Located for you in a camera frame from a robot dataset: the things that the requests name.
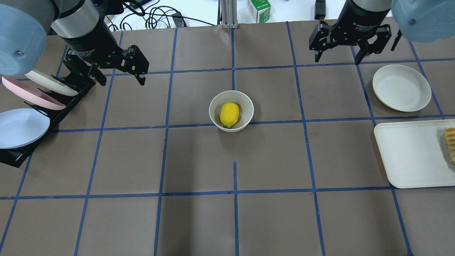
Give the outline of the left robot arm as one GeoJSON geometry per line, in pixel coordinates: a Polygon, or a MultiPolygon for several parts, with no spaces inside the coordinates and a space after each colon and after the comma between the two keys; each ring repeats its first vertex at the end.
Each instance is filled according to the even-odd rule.
{"type": "Polygon", "coordinates": [[[104,86],[101,69],[116,69],[145,84],[149,61],[136,45],[119,47],[91,0],[2,0],[0,14],[2,75],[35,68],[53,30],[69,47],[64,65],[71,73],[104,86]]]}

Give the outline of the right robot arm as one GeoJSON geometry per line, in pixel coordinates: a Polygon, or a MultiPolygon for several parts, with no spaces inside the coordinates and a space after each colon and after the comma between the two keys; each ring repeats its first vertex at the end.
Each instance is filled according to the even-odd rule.
{"type": "Polygon", "coordinates": [[[365,56],[380,54],[392,38],[383,21],[391,13],[399,31],[391,50],[402,36],[410,42],[432,43],[454,36],[453,0],[347,0],[333,25],[318,21],[309,37],[309,50],[318,62],[324,51],[336,46],[358,46],[355,64],[365,56]]]}

